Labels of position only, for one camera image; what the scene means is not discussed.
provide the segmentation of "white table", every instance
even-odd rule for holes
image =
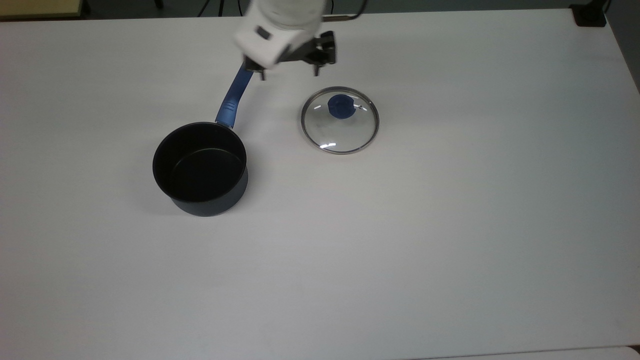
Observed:
[[[325,24],[338,63],[253,79],[250,184],[198,218],[158,143],[212,120],[238,19],[0,24],[0,357],[405,359],[640,343],[640,96],[569,10]],[[299,112],[380,111],[336,156]]]
[[[459,360],[640,360],[640,354],[628,347],[590,348],[564,351],[526,352],[468,356]]]

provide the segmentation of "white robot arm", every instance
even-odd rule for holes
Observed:
[[[312,40],[320,28],[325,0],[254,0],[234,40],[264,69]]]

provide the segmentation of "pot lid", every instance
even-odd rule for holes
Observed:
[[[349,154],[373,141],[380,118],[366,95],[334,86],[309,97],[302,108],[301,123],[315,146],[332,154]]]

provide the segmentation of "lid knob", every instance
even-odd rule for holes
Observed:
[[[349,95],[337,94],[327,102],[329,113],[336,119],[348,119],[356,113],[353,99]]]

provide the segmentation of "metal rim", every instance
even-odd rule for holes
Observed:
[[[309,134],[307,133],[307,129],[305,127],[305,112],[307,111],[307,109],[309,108],[309,105],[311,105],[311,103],[316,100],[320,95],[323,95],[327,92],[332,92],[332,91],[347,91],[347,92],[353,92],[354,94],[357,94],[358,96],[360,96],[360,98],[364,101],[367,102],[367,104],[369,104],[369,107],[371,108],[374,118],[376,120],[376,127],[373,129],[373,134],[371,135],[371,138],[365,142],[363,145],[361,145],[360,147],[357,147],[353,150],[349,150],[349,151],[335,151],[335,150],[328,150],[327,148],[321,148],[320,144],[315,142],[313,139],[311,139],[311,136],[309,136]],[[307,139],[309,139],[309,141],[311,141],[318,149],[322,150],[322,151],[326,151],[329,152],[331,154],[338,154],[338,155],[346,155],[346,154],[353,154],[354,152],[358,152],[362,149],[364,149],[365,147],[367,147],[367,145],[369,145],[373,139],[376,138],[376,135],[378,134],[378,127],[380,126],[380,116],[378,115],[378,109],[376,108],[376,106],[373,104],[373,102],[371,101],[371,99],[366,96],[365,94],[363,94],[362,92],[359,92],[358,90],[354,89],[354,88],[349,88],[346,86],[331,86],[328,88],[324,88],[322,90],[316,91],[313,95],[311,95],[307,101],[305,102],[305,104],[302,106],[302,112],[300,113],[300,124],[302,125],[302,131],[305,133],[305,136],[307,137]]]

